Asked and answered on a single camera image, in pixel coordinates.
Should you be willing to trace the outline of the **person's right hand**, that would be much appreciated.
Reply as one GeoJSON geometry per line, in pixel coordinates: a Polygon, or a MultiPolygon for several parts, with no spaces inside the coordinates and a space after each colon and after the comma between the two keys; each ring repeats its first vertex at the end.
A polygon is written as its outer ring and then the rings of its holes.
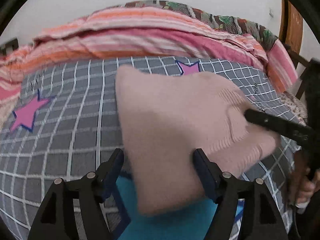
{"type": "Polygon", "coordinates": [[[300,150],[294,154],[294,169],[291,172],[289,186],[289,203],[296,205],[310,201],[314,193],[319,191],[319,170],[312,180],[307,178],[310,172],[306,154],[300,150]]]}

